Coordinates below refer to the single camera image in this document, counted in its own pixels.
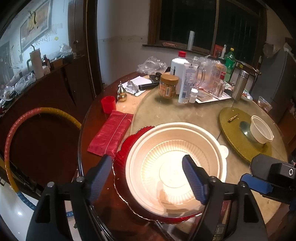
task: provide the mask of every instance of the red bottle cap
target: red bottle cap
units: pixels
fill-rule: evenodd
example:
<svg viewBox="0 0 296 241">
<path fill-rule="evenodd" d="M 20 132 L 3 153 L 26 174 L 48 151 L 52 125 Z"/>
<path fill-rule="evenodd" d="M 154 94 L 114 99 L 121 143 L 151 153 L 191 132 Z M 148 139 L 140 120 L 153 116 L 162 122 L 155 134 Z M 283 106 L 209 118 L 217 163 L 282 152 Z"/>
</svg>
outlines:
<svg viewBox="0 0 296 241">
<path fill-rule="evenodd" d="M 178 56 L 181 57 L 181 58 L 185 58 L 185 57 L 186 57 L 186 52 L 184 52 L 184 51 L 179 51 Z"/>
<path fill-rule="evenodd" d="M 221 72 L 220 79 L 221 79 L 221 80 L 224 80 L 224 78 L 225 78 L 225 75 L 226 75 L 226 73 L 224 73 L 224 72 Z"/>
</svg>

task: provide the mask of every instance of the small white bowl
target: small white bowl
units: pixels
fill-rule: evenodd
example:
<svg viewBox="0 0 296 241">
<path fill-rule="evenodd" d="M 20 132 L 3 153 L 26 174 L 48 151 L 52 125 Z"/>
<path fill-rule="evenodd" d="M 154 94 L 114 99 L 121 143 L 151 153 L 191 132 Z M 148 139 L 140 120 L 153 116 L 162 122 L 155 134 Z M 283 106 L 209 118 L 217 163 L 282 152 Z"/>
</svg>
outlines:
<svg viewBox="0 0 296 241">
<path fill-rule="evenodd" d="M 252 101 L 253 100 L 253 97 L 249 94 L 249 92 L 247 92 L 246 90 L 244 90 L 244 93 L 247 95 L 247 97 L 246 96 L 241 96 L 241 99 L 242 100 L 245 100 L 245 101 Z"/>
<path fill-rule="evenodd" d="M 261 144 L 271 142 L 274 139 L 271 129 L 260 117 L 253 115 L 251 117 L 250 131 L 253 137 Z"/>
<path fill-rule="evenodd" d="M 227 147 L 199 126 L 184 122 L 162 124 L 136 141 L 126 161 L 129 190 L 142 207 L 172 218 L 203 209 L 182 169 L 186 154 L 209 176 L 225 181 Z"/>
</svg>

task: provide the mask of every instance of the gold bell ornament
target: gold bell ornament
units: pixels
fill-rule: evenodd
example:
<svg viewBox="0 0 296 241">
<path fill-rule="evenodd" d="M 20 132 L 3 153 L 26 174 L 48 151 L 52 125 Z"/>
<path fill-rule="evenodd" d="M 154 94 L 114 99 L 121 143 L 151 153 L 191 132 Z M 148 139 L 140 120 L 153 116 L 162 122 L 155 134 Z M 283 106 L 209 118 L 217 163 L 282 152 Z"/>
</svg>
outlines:
<svg viewBox="0 0 296 241">
<path fill-rule="evenodd" d="M 122 83 L 120 81 L 118 91 L 117 91 L 117 99 L 118 101 L 126 101 L 128 95 L 126 94 L 125 88 L 122 86 Z"/>
</svg>

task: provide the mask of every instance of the gold pen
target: gold pen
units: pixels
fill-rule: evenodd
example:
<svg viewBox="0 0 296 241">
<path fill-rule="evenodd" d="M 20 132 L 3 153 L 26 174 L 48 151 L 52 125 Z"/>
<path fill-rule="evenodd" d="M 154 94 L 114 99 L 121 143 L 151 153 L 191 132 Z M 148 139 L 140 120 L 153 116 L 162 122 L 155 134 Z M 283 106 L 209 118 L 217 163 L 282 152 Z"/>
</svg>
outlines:
<svg viewBox="0 0 296 241">
<path fill-rule="evenodd" d="M 239 114 L 236 114 L 234 117 L 231 117 L 229 120 L 228 120 L 228 122 L 230 123 L 230 122 L 232 122 L 236 117 L 238 117 L 239 116 Z"/>
</svg>

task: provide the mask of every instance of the white cylinder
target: white cylinder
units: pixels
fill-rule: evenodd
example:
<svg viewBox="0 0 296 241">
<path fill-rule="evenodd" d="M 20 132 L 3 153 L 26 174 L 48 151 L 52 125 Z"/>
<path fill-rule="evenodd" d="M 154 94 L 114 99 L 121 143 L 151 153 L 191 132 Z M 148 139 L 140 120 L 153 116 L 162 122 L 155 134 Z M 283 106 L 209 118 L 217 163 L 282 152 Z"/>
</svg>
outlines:
<svg viewBox="0 0 296 241">
<path fill-rule="evenodd" d="M 36 75 L 36 79 L 40 79 L 41 77 L 44 76 L 40 49 L 32 51 L 30 53 L 30 59 L 31 59 L 33 70 Z"/>
<path fill-rule="evenodd" d="M 188 45 L 187 45 L 187 50 L 192 50 L 192 46 L 193 46 L 193 41 L 194 41 L 194 31 L 190 31 L 189 34 L 189 39 L 188 39 Z"/>
<path fill-rule="evenodd" d="M 226 44 L 224 44 L 222 54 L 221 54 L 221 58 L 224 58 L 225 52 L 226 52 Z"/>
</svg>

